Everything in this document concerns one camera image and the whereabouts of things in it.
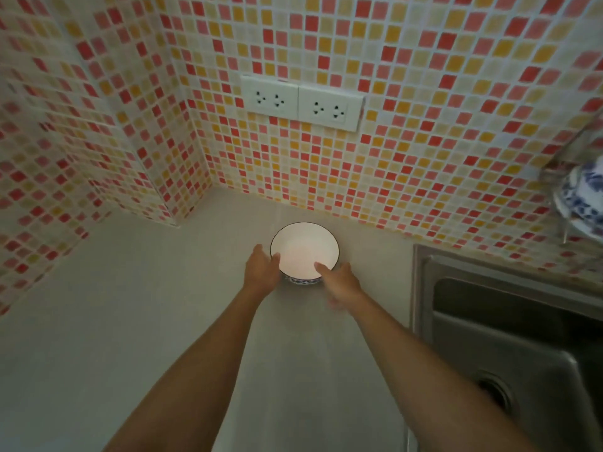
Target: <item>sink basin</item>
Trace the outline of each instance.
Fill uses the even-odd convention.
[[[544,452],[603,452],[603,299],[415,246],[411,327]],[[420,448],[410,434],[408,449]]]

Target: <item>forearm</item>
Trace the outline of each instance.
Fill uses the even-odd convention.
[[[430,452],[534,452],[471,382],[366,298],[350,310],[407,424]]]
[[[263,294],[242,289],[154,385],[106,451],[210,451]]]

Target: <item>power socket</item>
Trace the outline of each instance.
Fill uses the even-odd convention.
[[[356,131],[364,95],[332,87],[300,85],[299,120]]]
[[[297,120],[297,84],[242,75],[241,93],[247,111]]]

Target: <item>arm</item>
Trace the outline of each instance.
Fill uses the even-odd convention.
[[[209,452],[228,409],[243,349],[260,303],[279,282],[279,255],[258,244],[243,288],[222,315],[156,382],[105,452]]]
[[[398,409],[430,452],[535,452],[521,430],[473,384],[361,288],[349,263],[315,264],[329,293],[358,323]]]

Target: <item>person's right hand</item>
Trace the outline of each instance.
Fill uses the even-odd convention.
[[[342,305],[348,311],[368,299],[360,286],[360,281],[351,271],[350,263],[344,263],[339,269],[331,271],[319,262],[314,269],[323,277],[324,285],[335,300],[335,305]]]

